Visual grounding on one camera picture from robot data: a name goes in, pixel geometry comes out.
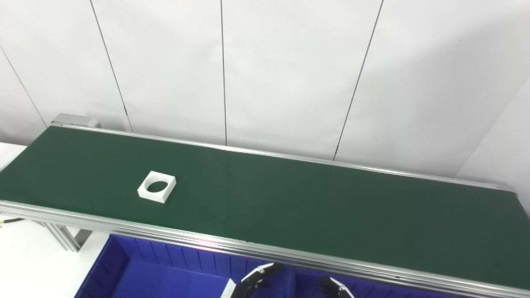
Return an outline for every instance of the circular hole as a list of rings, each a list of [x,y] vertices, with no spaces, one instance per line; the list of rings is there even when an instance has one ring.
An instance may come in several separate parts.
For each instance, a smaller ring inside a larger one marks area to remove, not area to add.
[[[151,185],[149,185],[149,187],[147,187],[147,191],[149,191],[149,192],[159,192],[159,191],[163,190],[164,188],[166,188],[166,186],[167,186],[167,182],[165,182],[165,181],[153,182],[153,183],[151,183]]]

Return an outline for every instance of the green conveyor belt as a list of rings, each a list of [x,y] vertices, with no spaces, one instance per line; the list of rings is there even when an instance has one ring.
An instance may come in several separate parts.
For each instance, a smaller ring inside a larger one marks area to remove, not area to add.
[[[149,171],[176,177],[141,199]],[[0,172],[0,199],[530,290],[514,193],[50,127]]]

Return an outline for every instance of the black cable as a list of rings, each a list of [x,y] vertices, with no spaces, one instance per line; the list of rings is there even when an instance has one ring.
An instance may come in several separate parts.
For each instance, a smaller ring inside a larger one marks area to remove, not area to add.
[[[14,222],[19,222],[21,220],[24,220],[23,218],[13,218],[12,220],[4,220],[4,221],[0,221],[0,224],[2,223],[14,223]]]

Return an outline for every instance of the white 3d printed part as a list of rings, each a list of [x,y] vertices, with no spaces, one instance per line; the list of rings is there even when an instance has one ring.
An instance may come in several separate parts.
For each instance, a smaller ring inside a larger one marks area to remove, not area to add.
[[[149,190],[147,190],[149,185],[159,181],[166,182],[167,186],[161,191],[157,192],[150,192]],[[142,182],[142,185],[138,187],[138,195],[140,196],[140,198],[157,201],[159,203],[165,203],[167,197],[175,187],[175,184],[176,179],[174,176],[151,171],[144,179],[144,182]]]

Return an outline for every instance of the wall panel seam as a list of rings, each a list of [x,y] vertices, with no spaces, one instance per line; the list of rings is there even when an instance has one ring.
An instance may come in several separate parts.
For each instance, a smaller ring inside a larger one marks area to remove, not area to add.
[[[114,81],[116,83],[116,87],[118,88],[118,93],[120,94],[121,103],[123,105],[123,110],[125,112],[125,116],[127,116],[127,121],[129,121],[129,127],[131,129],[131,132],[134,132],[133,125],[131,124],[131,119],[129,118],[129,113],[127,112],[127,107],[125,106],[125,101],[123,100],[123,95],[121,94],[120,85],[118,83],[118,78],[116,77],[116,73],[114,71],[114,67],[112,66],[112,60],[110,59],[109,50],[107,49],[107,43],[105,43],[105,38],[103,37],[103,32],[101,31],[101,26],[99,24],[98,15],[96,14],[96,9],[94,8],[94,4],[92,3],[92,0],[90,1],[90,6],[92,7],[92,12],[94,13],[94,18],[96,19],[96,24],[98,25],[98,30],[101,36],[101,41],[103,42],[103,47],[105,48],[105,53],[107,55],[107,59],[109,60],[110,69],[112,71],[112,76],[114,77]]]
[[[22,80],[20,79],[19,74],[16,72],[15,67],[14,67],[13,64],[11,63],[11,60],[9,60],[9,57],[7,56],[6,52],[4,51],[4,48],[2,47],[2,45],[0,45],[0,50],[1,50],[2,53],[4,54],[4,57],[5,57],[5,59],[7,60],[7,63],[9,63],[9,66],[11,66],[11,70],[13,70],[13,73],[15,74],[17,80],[19,80],[20,84],[22,85],[22,89],[24,89],[24,92],[26,93],[26,95],[28,96],[29,100],[31,101],[31,104],[33,105],[33,107],[35,108],[35,111],[36,111],[37,114],[39,115],[40,120],[42,121],[42,123],[44,124],[44,126],[45,126],[46,128],[48,128],[48,125],[46,124],[46,121],[44,121],[44,118],[42,117],[42,115],[41,115],[39,109],[37,109],[37,106],[35,105],[35,102],[34,102],[33,99],[31,98],[31,95],[30,95],[30,93],[28,92],[28,89],[26,89],[26,86],[24,85],[24,83],[22,83]]]
[[[335,154],[333,155],[333,160],[337,157],[337,152],[339,151],[340,141],[342,140],[342,135],[344,134],[344,128],[346,127],[346,122],[348,121],[348,116],[350,115],[351,105],[354,102],[355,92],[357,91],[357,86],[359,85],[359,80],[361,78],[361,74],[363,73],[364,64],[366,62],[366,57],[368,56],[368,51],[370,50],[370,45],[372,44],[372,38],[374,37],[375,28],[377,26],[377,21],[379,20],[379,15],[381,14],[381,9],[383,8],[384,0],[381,0],[381,5],[379,6],[379,10],[377,11],[377,16],[375,18],[374,27],[372,28],[372,34],[370,35],[370,39],[368,41],[368,46],[366,47],[366,52],[363,58],[363,63],[361,64],[361,69],[359,70],[359,75],[357,76],[357,82],[355,83],[354,92],[351,96],[350,105],[348,106],[348,111],[346,112],[346,117],[344,119],[344,123],[342,124],[342,129],[340,131],[339,141],[337,142],[337,148],[335,148]]]

